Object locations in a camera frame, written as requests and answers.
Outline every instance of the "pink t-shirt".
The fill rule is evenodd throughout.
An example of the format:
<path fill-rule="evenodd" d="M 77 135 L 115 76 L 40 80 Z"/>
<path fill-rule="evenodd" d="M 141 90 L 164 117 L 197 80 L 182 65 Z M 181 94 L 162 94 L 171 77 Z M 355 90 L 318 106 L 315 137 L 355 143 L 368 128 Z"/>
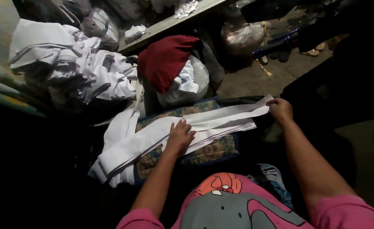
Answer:
<path fill-rule="evenodd" d="M 172 229 L 358 229 L 374 228 L 374 209 L 354 195 L 324 198 L 312 225 L 245 176 L 211 175 L 184 200 Z M 164 229 L 149 209 L 129 212 L 117 229 Z"/>

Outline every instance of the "red fabric bag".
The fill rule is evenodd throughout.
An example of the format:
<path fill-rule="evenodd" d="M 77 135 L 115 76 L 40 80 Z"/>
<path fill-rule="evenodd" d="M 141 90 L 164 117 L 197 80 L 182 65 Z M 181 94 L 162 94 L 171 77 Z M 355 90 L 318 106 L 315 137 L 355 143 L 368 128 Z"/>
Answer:
<path fill-rule="evenodd" d="M 198 38 L 192 36 L 176 35 L 150 44 L 138 56 L 138 73 L 160 94 L 166 93 L 184 68 L 197 41 Z"/>

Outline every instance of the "shelf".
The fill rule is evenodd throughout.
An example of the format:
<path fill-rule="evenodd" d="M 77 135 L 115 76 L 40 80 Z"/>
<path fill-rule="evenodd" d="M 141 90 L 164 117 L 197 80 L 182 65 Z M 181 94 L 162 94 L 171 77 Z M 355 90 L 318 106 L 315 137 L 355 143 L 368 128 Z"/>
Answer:
<path fill-rule="evenodd" d="M 174 15 L 164 19 L 161 22 L 158 22 L 149 28 L 146 29 L 146 34 L 144 34 L 141 38 L 129 43 L 125 44 L 125 38 L 121 37 L 119 41 L 119 48 L 118 52 L 122 55 L 127 55 L 128 53 L 134 51 L 142 47 L 143 45 L 153 43 L 157 41 L 160 37 L 160 33 L 184 22 L 184 21 L 191 21 L 198 18 L 200 15 L 204 15 L 205 13 L 211 12 L 225 4 L 231 3 L 233 0 L 202 0 L 198 3 L 197 8 L 195 11 L 190 14 L 188 17 L 174 19 Z"/>

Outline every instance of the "concrete floor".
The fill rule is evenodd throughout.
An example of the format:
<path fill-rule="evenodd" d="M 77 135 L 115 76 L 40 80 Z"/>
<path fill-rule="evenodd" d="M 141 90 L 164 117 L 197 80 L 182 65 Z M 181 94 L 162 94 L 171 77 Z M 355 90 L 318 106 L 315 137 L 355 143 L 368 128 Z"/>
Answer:
<path fill-rule="evenodd" d="M 269 60 L 268 65 L 264 66 L 272 76 L 268 76 L 261 66 L 254 62 L 248 68 L 226 74 L 217 94 L 221 99 L 250 95 L 279 95 L 285 86 L 330 56 L 330 50 L 322 51 L 317 57 L 310 57 L 294 49 L 286 63 Z"/>
<path fill-rule="evenodd" d="M 254 62 L 248 68 L 226 74 L 217 94 L 221 99 L 278 95 L 286 85 L 330 58 L 331 54 L 330 50 L 324 50 L 318 57 L 310 57 L 293 50 L 286 63 L 270 60 L 264 66 L 272 76 L 268 76 Z M 356 192 L 374 207 L 374 120 L 341 127 L 335 131 L 352 144 L 357 162 Z"/>

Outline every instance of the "sack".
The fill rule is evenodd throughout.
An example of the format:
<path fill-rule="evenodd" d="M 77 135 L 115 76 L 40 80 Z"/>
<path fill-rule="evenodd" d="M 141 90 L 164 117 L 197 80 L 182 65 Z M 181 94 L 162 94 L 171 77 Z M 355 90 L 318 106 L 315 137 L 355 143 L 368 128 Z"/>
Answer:
<path fill-rule="evenodd" d="M 207 93 L 209 83 L 209 74 L 207 68 L 201 63 L 200 60 L 195 58 L 193 55 L 190 55 L 189 60 L 191 61 L 191 65 L 193 66 L 194 70 L 193 81 L 194 83 L 198 84 L 197 93 L 181 91 L 178 88 L 170 88 L 170 90 L 163 95 L 157 93 L 159 103 L 162 107 L 170 108 L 181 106 L 187 103 L 194 103 L 202 99 L 205 93 Z"/>
<path fill-rule="evenodd" d="M 261 47 L 270 26 L 269 22 L 257 22 L 236 27 L 226 22 L 221 29 L 225 49 L 233 56 L 251 58 L 252 52 Z"/>

